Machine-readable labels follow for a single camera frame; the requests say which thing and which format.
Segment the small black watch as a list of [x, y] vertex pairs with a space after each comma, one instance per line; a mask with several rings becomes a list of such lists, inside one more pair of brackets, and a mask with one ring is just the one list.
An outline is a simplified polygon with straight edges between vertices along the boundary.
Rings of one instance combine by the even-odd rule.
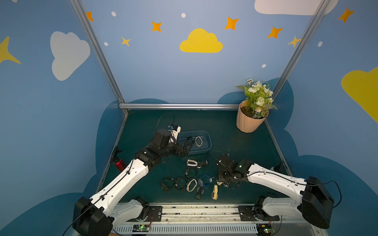
[[186, 141], [187, 141], [188, 145], [193, 145], [194, 142], [195, 142], [195, 137], [190, 136], [186, 139]]

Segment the beige oval band watch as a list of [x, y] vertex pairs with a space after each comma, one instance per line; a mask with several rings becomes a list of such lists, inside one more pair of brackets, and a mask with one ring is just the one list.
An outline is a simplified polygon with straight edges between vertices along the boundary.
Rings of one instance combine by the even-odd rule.
[[195, 144], [196, 144], [196, 146], [199, 147], [199, 148], [203, 146], [203, 139], [202, 139], [201, 136], [197, 136], [197, 137], [195, 138]]

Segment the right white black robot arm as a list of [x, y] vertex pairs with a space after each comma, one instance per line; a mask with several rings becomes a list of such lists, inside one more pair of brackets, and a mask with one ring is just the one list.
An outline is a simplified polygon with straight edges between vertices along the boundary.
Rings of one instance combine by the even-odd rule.
[[247, 160], [237, 163], [225, 154], [219, 157], [217, 165], [218, 180], [223, 184], [248, 182], [285, 195], [284, 198], [261, 196], [253, 206], [242, 206], [242, 220], [302, 217], [315, 227], [329, 229], [335, 201], [319, 179], [290, 177]]

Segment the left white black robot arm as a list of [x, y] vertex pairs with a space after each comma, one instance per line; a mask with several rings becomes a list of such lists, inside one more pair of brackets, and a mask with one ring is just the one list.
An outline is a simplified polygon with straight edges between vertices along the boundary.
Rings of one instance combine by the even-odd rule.
[[144, 218], [149, 207], [141, 198], [118, 206], [125, 194], [155, 166], [170, 155], [187, 156], [194, 137], [178, 140], [181, 128], [160, 129], [151, 142], [140, 149], [130, 164], [111, 183], [89, 199], [82, 197], [74, 206], [71, 227], [81, 236], [108, 236], [113, 229], [131, 219]]

